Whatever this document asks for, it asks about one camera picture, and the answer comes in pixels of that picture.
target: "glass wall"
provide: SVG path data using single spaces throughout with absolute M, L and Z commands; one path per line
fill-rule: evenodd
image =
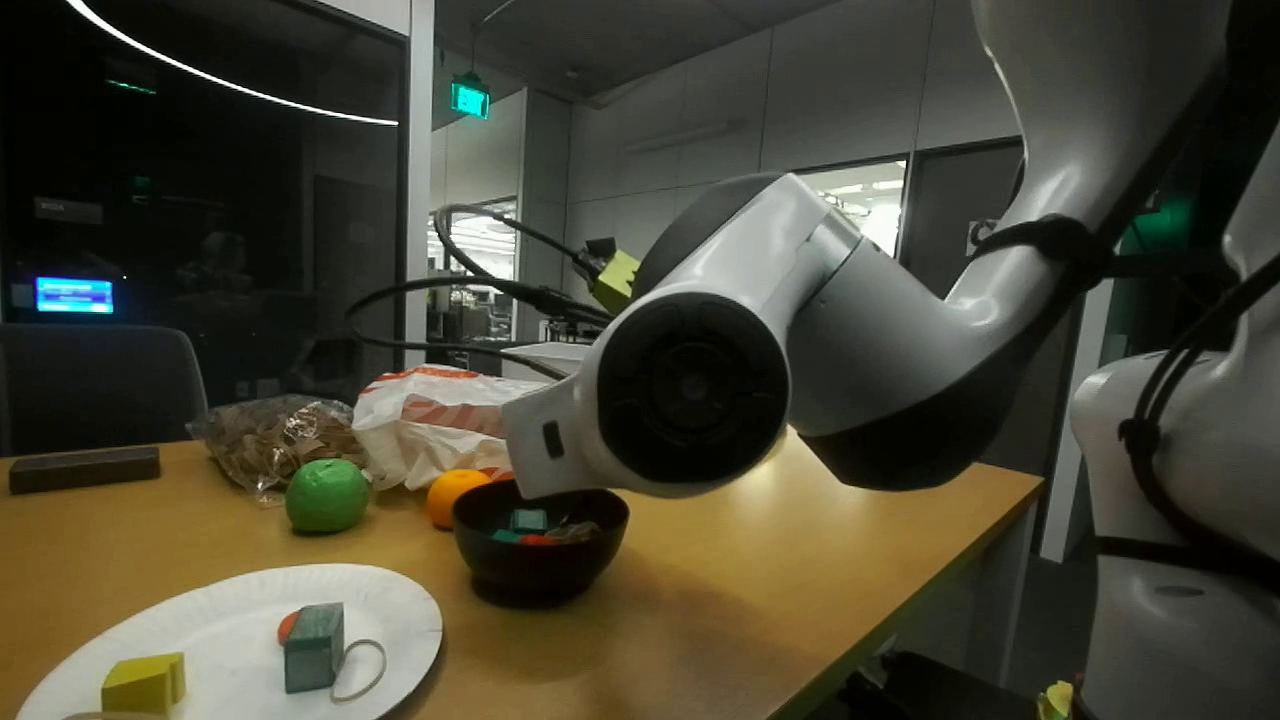
M 517 200 L 479 204 L 485 213 L 451 216 L 451 246 L 468 252 L 486 276 L 517 282 L 520 268 L 520 233 L 496 216 L 517 219 Z M 427 266 L 442 276 L 468 276 L 440 237 L 427 242 Z M 517 341 L 517 305 L 506 294 L 486 286 L 459 286 L 433 294 L 427 341 L 440 343 L 512 343 Z
M 906 161 L 801 172 L 882 257 L 901 257 Z
M 279 391 L 309 341 L 399 338 L 408 45 L 316 6 L 24 0 L 2 26 L 2 321 L 104 276 L 174 326 L 211 402 Z

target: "plastic bag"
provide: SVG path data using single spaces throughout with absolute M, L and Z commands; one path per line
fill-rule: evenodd
M 377 488 L 424 488 L 446 467 L 506 467 L 505 405 L 541 380 L 420 366 L 371 380 L 350 412 Z
M 262 395 L 208 408 L 191 438 L 248 494 L 283 494 L 299 465 L 344 455 L 362 465 L 350 408 L 316 395 Z

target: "orange object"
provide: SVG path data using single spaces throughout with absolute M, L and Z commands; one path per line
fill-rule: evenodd
M 283 643 L 296 634 L 296 614 L 279 616 L 277 641 Z
M 492 481 L 498 481 L 498 476 L 506 476 L 506 472 L 498 472 L 498 467 L 446 467 L 446 472 L 440 472 L 440 476 L 424 488 L 424 513 L 427 513 L 427 521 L 446 532 L 446 527 L 451 527 L 451 506 L 456 506 L 462 494 L 471 494 L 471 488 L 479 488 L 479 486 L 492 486 Z

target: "table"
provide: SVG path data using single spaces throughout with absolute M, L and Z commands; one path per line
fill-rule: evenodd
M 116 619 L 279 564 L 381 564 L 436 598 L 442 649 L 405 718 L 804 718 L 1039 494 L 986 465 L 930 494 L 863 494 L 787 438 L 707 495 L 629 494 L 602 578 L 526 614 L 477 602 L 408 494 L 350 532 L 293 535 L 283 506 L 222 486 L 204 445 L 165 445 L 159 465 L 159 481 L 0 495 L 0 718 Z

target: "chair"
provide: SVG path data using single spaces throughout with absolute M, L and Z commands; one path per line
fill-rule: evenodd
M 0 454 L 185 440 L 208 412 L 191 341 L 159 326 L 0 326 Z

